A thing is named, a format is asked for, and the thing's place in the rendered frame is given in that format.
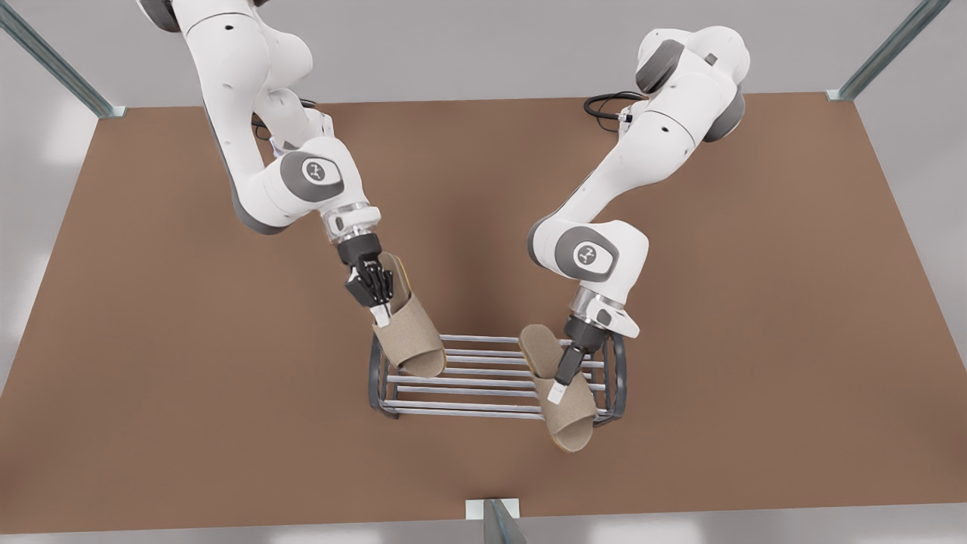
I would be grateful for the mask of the tan slipper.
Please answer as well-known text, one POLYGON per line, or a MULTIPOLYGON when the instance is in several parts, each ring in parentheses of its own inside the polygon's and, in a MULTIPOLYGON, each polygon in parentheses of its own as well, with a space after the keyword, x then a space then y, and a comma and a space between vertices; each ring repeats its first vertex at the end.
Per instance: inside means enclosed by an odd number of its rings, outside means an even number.
POLYGON ((446 352, 440 335, 413 293, 402 261, 390 252, 380 254, 385 270, 393 272, 391 323, 383 328, 372 325, 384 354, 394 368, 414 376, 433 378, 446 369, 446 352))
POLYGON ((583 374, 576 374, 569 385, 557 379, 562 358, 573 349, 564 348, 542 324, 525 327, 518 344, 534 376, 539 406, 552 440, 563 451, 580 451, 593 436, 598 409, 583 374))

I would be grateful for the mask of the grey metal shoe rack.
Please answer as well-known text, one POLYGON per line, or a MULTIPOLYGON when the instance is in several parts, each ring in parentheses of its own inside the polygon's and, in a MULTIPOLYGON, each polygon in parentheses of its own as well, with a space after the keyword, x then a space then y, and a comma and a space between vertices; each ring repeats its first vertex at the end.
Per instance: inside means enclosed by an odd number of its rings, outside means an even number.
MULTIPOLYGON (((372 338, 367 375, 369 405, 384 417, 463 416, 542 418, 538 395, 517 338, 443 335, 446 368, 424 378, 391 365, 372 338)), ((582 371, 595 399, 595 427, 619 420, 626 409, 626 347, 611 336, 582 371)))

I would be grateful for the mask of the silver frame post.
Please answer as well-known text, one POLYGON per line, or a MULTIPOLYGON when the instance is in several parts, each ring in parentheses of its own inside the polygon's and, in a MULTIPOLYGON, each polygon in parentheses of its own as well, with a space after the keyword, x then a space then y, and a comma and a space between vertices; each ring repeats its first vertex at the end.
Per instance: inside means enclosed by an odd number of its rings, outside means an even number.
POLYGON ((521 517, 518 498, 467 499, 467 520, 483 522, 483 544, 528 544, 517 520, 521 517))
POLYGON ((885 71, 888 65, 904 52, 907 46, 936 20, 952 0, 921 0, 907 17, 897 25, 880 46, 856 69, 839 88, 825 90, 829 102, 854 102, 860 93, 885 71))
POLYGON ((0 28, 45 68, 73 96, 100 119, 121 119, 125 107, 111 104, 61 55, 13 7, 7 0, 0 0, 0 28))

